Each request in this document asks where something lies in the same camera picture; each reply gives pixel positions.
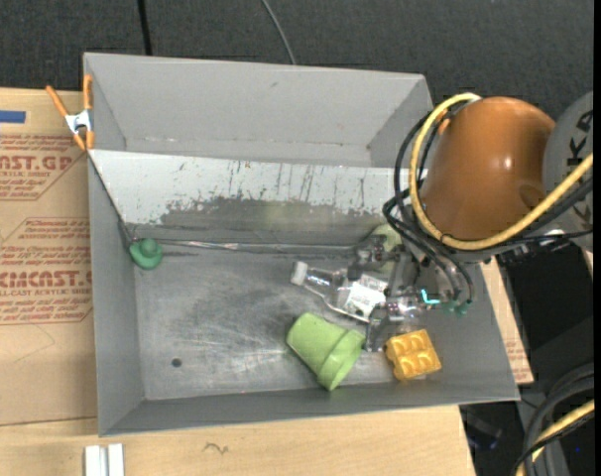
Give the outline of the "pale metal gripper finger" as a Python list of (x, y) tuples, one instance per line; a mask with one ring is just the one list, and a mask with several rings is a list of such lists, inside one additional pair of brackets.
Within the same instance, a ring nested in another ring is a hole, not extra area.
[(387, 275), (396, 262), (396, 251), (380, 247), (358, 248), (347, 267), (348, 279), (360, 279), (364, 274)]
[(381, 351), (386, 341), (396, 335), (403, 325), (403, 313), (394, 302), (380, 302), (374, 306), (366, 327), (364, 350)]

